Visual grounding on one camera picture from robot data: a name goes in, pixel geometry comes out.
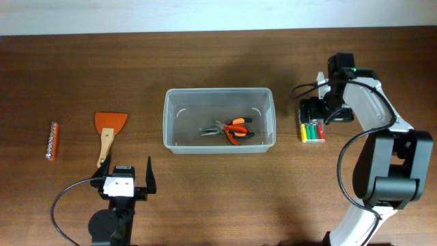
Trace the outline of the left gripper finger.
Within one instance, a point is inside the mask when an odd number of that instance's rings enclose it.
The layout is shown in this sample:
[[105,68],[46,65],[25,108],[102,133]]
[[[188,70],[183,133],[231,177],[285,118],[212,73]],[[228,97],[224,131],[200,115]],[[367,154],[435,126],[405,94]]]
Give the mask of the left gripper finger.
[[109,175],[109,167],[111,164],[111,155],[109,154],[100,167],[96,170],[92,178],[104,178]]
[[157,186],[154,172],[152,169],[151,156],[147,158],[146,173],[145,173],[146,190],[148,194],[156,194]]

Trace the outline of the clear screwdriver set case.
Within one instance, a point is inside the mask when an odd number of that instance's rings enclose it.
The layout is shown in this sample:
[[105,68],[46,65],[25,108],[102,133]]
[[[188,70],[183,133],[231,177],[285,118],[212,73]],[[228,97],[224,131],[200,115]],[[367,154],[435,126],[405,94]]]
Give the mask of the clear screwdriver set case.
[[301,142],[304,144],[323,143],[326,141],[324,122],[322,118],[311,115],[310,110],[298,110]]

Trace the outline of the orange-black long nose pliers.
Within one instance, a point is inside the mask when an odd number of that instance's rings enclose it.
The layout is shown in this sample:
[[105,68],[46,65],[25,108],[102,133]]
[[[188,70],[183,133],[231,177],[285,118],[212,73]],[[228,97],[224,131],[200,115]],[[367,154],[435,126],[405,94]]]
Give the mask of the orange-black long nose pliers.
[[216,121],[215,127],[201,129],[201,136],[223,134],[232,145],[239,145],[237,139],[248,139],[255,136],[246,126],[250,123],[251,118],[236,118],[229,122]]

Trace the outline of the small red-handled pliers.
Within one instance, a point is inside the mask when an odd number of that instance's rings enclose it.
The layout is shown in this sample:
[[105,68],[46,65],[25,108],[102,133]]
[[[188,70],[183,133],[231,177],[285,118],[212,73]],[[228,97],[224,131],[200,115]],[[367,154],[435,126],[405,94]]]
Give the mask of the small red-handled pliers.
[[252,121],[252,118],[236,118],[227,123],[217,120],[216,126],[225,134],[226,138],[232,145],[239,146],[240,143],[236,141],[237,139],[248,139],[255,135],[244,126],[245,123],[250,123]]

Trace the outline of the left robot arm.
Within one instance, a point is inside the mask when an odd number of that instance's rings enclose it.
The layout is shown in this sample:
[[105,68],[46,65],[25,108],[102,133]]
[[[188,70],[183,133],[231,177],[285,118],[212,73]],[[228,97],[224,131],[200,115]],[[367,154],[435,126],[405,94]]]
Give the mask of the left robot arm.
[[156,193],[156,180],[152,160],[147,159],[144,187],[135,185],[135,168],[118,165],[109,172],[108,156],[92,176],[91,186],[98,195],[109,202],[107,209],[94,213],[88,223],[92,245],[129,245],[135,215],[135,204],[147,201],[149,194]]

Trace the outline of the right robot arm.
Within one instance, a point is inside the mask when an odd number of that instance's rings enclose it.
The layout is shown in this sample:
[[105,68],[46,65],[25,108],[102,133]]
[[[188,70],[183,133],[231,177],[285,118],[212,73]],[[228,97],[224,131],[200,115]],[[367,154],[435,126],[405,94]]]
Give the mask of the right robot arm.
[[339,153],[337,182],[350,207],[322,243],[367,245],[388,218],[421,198],[434,140],[398,114],[376,72],[357,68],[351,53],[331,56],[328,72],[309,87],[318,96],[299,95],[302,142],[325,141],[334,122],[358,120],[363,130]]

